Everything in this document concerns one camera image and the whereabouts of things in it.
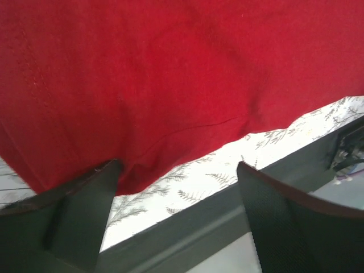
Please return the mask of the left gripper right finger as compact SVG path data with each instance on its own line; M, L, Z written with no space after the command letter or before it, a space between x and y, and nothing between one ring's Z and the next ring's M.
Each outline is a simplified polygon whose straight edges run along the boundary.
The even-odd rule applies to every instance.
M363 211L240 162L238 185L262 272L363 272Z

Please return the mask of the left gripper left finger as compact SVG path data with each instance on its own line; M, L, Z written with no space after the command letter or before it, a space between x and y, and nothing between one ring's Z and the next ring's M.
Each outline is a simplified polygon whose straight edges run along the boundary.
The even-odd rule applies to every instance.
M93 272L121 164L1 209L1 272Z

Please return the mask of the red t shirt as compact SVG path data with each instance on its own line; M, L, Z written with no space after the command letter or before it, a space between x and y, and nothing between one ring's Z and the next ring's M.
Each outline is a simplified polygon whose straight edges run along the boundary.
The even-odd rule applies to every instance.
M362 1L2 1L1 158L37 193L118 194L363 95Z

